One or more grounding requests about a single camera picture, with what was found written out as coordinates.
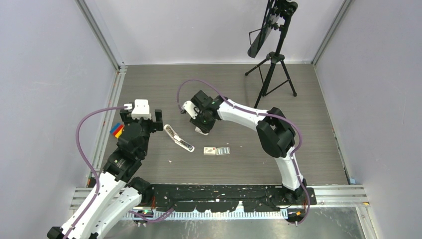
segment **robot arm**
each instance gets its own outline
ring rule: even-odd
[[[227,101],[233,106],[226,103],[221,96],[213,99],[203,91],[199,91],[190,101],[183,104],[183,113],[186,112],[191,116],[190,122],[196,126],[195,131],[204,135],[211,131],[215,120],[232,121],[256,131],[264,151],[276,160],[282,175],[283,187],[291,190],[293,196],[298,198],[303,190],[300,187],[293,161],[290,158],[295,145],[294,136],[296,133],[288,123],[280,119],[258,115],[259,113],[266,113],[284,117],[281,110],[278,108],[272,108],[270,111],[257,110],[239,105],[230,99],[227,99]],[[255,114],[241,111],[234,106]],[[299,176],[306,185],[306,181],[300,173]]]
[[[142,200],[147,200],[142,198],[142,194],[150,184],[138,177],[130,183],[129,180],[147,155],[150,134],[163,130],[162,113],[161,110],[155,111],[154,122],[147,100],[135,100],[125,106],[126,109],[120,111],[124,131],[118,138],[117,149],[110,155],[100,174],[100,181],[97,182],[100,183],[99,192],[96,193],[94,188],[67,222],[61,227],[52,227],[47,234],[49,239],[62,239],[69,229],[71,232],[67,239],[102,239],[124,214]],[[123,188],[119,198],[112,202]],[[95,194],[94,202],[73,227],[75,219],[91,203]]]

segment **dark wooden floor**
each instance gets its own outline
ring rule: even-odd
[[[189,123],[189,116],[181,115],[176,105],[178,86],[196,78],[210,82],[235,102],[252,107],[262,85],[258,70],[244,76],[252,67],[247,64],[129,66],[118,104],[148,99],[151,113],[162,109],[164,124],[170,124],[182,139],[196,147],[189,153],[165,132],[154,133],[149,141],[148,156],[136,176],[151,183],[280,184],[277,165],[262,150],[256,132],[232,122],[217,121],[208,136],[198,134]],[[263,73],[266,74],[268,67],[262,67]],[[278,107],[301,129],[304,142],[296,157],[308,184],[347,184],[313,66],[295,64],[287,68],[298,96],[293,97],[289,85],[283,85],[262,98],[258,108]],[[270,89],[284,80],[284,72],[278,65]],[[213,98],[216,96],[208,86],[189,82],[182,88],[181,103],[190,100],[198,90]],[[119,120],[116,114],[114,123]],[[115,144],[116,139],[110,137],[105,159]],[[203,155],[203,147],[224,146],[230,147],[230,155]]]

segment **tripod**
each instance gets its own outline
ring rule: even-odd
[[[251,73],[252,71],[256,70],[256,68],[258,68],[259,74],[261,75],[262,88],[261,88],[261,91],[259,92],[258,98],[256,99],[254,108],[258,107],[258,104],[259,104],[259,101],[261,100],[261,97],[265,97],[265,96],[269,95],[271,92],[275,91],[276,89],[278,89],[280,86],[284,85],[287,82],[289,82],[290,87],[292,88],[293,96],[296,97],[298,95],[298,93],[296,93],[296,91],[295,91],[295,87],[293,86],[292,80],[290,79],[290,75],[289,75],[289,72],[287,71],[286,64],[284,64],[285,57],[284,57],[284,55],[280,54],[281,47],[283,46],[283,42],[284,42],[284,39],[286,38],[287,30],[289,28],[291,15],[284,16],[284,19],[285,19],[284,25],[272,26],[274,28],[278,27],[281,31],[280,39],[278,41],[276,52],[272,51],[272,52],[268,53],[267,57],[263,61],[261,61],[258,65],[256,65],[255,67],[253,67],[252,69],[250,69],[248,72],[245,73],[245,76],[247,76],[247,75],[249,75],[249,73]],[[263,80],[262,73],[261,73],[261,65],[264,64],[267,61],[271,61],[271,66],[270,66],[270,69],[268,70],[268,73],[267,73],[267,76],[265,77],[265,80]],[[268,86],[270,85],[271,78],[272,78],[273,73],[274,73],[274,69],[275,69],[276,64],[278,62],[281,63],[283,70],[284,70],[284,73],[286,74],[287,80],[284,81],[283,83],[279,84],[278,86],[276,86],[274,89],[267,92]]]

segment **purple cable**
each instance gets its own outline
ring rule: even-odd
[[[170,208],[163,215],[159,216],[157,219],[154,219],[154,220],[148,219],[148,218],[144,217],[142,214],[137,213],[137,212],[134,212],[134,211],[129,211],[129,212],[130,213],[133,213],[135,216],[141,218],[142,220],[144,220],[144,221],[146,221],[148,223],[159,223],[159,222],[162,222],[162,221],[166,220],[166,218],[168,218],[173,211],[174,211],[174,209],[173,208]]]
[[[179,107],[179,109],[180,110],[183,110],[183,108],[182,108],[182,106],[180,105],[180,103],[179,103],[179,94],[180,94],[180,90],[181,90],[181,88],[182,88],[182,86],[184,85],[184,84],[186,84],[187,82],[189,82],[189,81],[199,81],[199,82],[202,82],[202,83],[204,83],[204,84],[206,84],[207,86],[209,86],[209,87],[211,87],[215,92],[217,92],[217,94],[218,95],[220,95],[221,96],[221,98],[224,100],[224,102],[226,102],[229,106],[232,106],[232,107],[234,107],[235,109],[238,109],[238,110],[240,110],[240,111],[243,111],[243,112],[246,112],[246,113],[249,113],[249,114],[253,114],[253,115],[255,115],[256,113],[255,112],[253,112],[253,111],[250,111],[250,110],[247,110],[247,109],[244,109],[244,108],[241,108],[241,107],[239,107],[239,106],[233,106],[233,104],[232,103],[230,103],[225,97],[224,97],[224,95],[216,88],[216,87],[214,87],[213,85],[211,85],[210,83],[208,83],[208,82],[206,82],[206,81],[203,81],[203,80],[199,80],[199,79],[190,79],[190,80],[187,80],[187,81],[185,81],[185,82],[183,82],[180,86],[179,86],[179,88],[178,88],[178,90],[177,90],[177,95],[176,95],[176,101],[177,101],[177,105],[178,105],[178,107]],[[295,167],[295,171],[296,171],[296,175],[297,175],[297,178],[298,178],[298,180],[299,180],[299,183],[300,183],[300,185],[301,185],[301,187],[302,187],[302,189],[304,190],[304,192],[305,192],[305,195],[306,195],[306,200],[308,201],[308,207],[307,207],[307,210],[306,210],[306,212],[305,212],[305,216],[303,217],[303,219],[300,221],[300,222],[298,222],[298,224],[301,224],[304,220],[305,220],[305,218],[308,216],[308,214],[309,214],[309,209],[311,208],[311,199],[310,199],[310,197],[309,197],[309,193],[308,193],[308,191],[306,190],[306,187],[303,185],[303,182],[302,182],[302,180],[301,180],[301,178],[300,178],[300,176],[298,176],[299,175],[299,168],[298,168],[298,165],[297,165],[297,162],[296,162],[296,160],[294,159],[294,157],[293,157],[293,154],[296,152],[296,151],[298,151],[298,149],[302,146],[302,133],[301,133],[301,131],[299,130],[299,128],[293,123],[293,122],[291,122],[290,120],[288,120],[288,119],[286,119],[286,118],[284,118],[284,117],[281,117],[281,116],[278,116],[278,115],[273,115],[273,114],[267,114],[267,113],[258,113],[258,115],[259,116],[268,116],[268,117],[273,117],[273,118],[277,118],[277,119],[280,119],[280,120],[282,120],[282,121],[284,121],[284,122],[286,122],[286,123],[288,123],[288,124],[290,124],[294,129],[295,129],[295,131],[298,133],[298,137],[299,137],[299,143],[298,143],[298,146],[295,148],[295,149],[293,149],[292,150],[292,153],[290,154],[290,157],[291,157],[291,159],[292,159],[292,161],[293,161],[293,166]]]
[[[96,114],[104,112],[104,111],[120,110],[120,109],[124,109],[124,108],[125,108],[125,106],[117,106],[117,107],[109,107],[109,108],[104,108],[104,109],[101,109],[101,110],[94,111],[92,113],[87,114],[85,117],[83,117],[82,120],[79,122],[78,126],[76,127],[76,147],[78,148],[78,151],[81,154],[82,159],[85,161],[87,166],[90,168],[90,171],[94,175],[94,178],[95,178],[95,181],[96,181],[96,188],[95,188],[95,194],[94,194],[93,198],[91,198],[90,202],[87,204],[85,209],[82,210],[81,214],[75,219],[75,221],[71,224],[71,227],[69,228],[69,230],[66,232],[65,236],[63,237],[65,239],[68,238],[70,232],[72,231],[72,228],[75,227],[75,225],[79,222],[79,220],[82,218],[82,216],[88,211],[88,209],[90,208],[90,206],[94,202],[95,198],[97,198],[98,191],[100,191],[100,179],[98,177],[98,174],[95,171],[94,167],[89,162],[89,160],[87,159],[87,157],[85,156],[85,154],[84,154],[84,152],[82,151],[82,148],[81,148],[81,143],[79,141],[79,131],[81,130],[81,126],[89,117],[91,117],[93,115],[96,115]]]

